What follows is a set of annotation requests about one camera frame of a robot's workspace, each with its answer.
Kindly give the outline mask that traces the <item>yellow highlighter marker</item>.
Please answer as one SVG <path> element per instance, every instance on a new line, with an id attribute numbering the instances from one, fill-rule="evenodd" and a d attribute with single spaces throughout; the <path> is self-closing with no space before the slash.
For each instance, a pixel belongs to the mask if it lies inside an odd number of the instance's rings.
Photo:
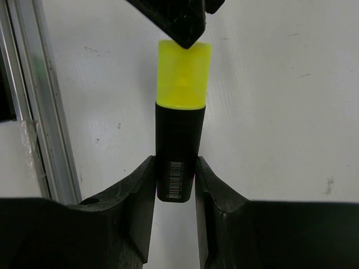
<path id="1" fill-rule="evenodd" d="M 190 49 L 172 40 L 158 46 L 155 103 L 157 196 L 184 203 L 191 197 L 211 62 L 211 45 Z"/>

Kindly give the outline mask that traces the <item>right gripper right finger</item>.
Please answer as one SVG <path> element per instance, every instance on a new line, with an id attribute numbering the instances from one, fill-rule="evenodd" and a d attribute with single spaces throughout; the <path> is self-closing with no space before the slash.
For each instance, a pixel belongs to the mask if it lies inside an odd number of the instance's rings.
<path id="1" fill-rule="evenodd" d="M 251 201 L 196 162 L 201 268 L 357 268 L 358 204 Z"/>

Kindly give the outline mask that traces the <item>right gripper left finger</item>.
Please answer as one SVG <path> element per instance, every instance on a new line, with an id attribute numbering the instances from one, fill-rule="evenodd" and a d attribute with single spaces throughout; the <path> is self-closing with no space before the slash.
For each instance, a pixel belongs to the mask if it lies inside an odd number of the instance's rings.
<path id="1" fill-rule="evenodd" d="M 155 157 L 77 205 L 1 199 L 2 268 L 142 268 L 148 261 Z"/>

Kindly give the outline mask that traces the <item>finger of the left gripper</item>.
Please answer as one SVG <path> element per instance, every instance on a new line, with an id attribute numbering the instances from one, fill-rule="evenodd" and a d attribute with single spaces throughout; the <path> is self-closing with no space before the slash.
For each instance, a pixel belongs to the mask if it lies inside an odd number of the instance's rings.
<path id="1" fill-rule="evenodd" d="M 214 14 L 224 0 L 128 0 L 179 46 L 190 49 L 204 33 L 206 14 Z"/>

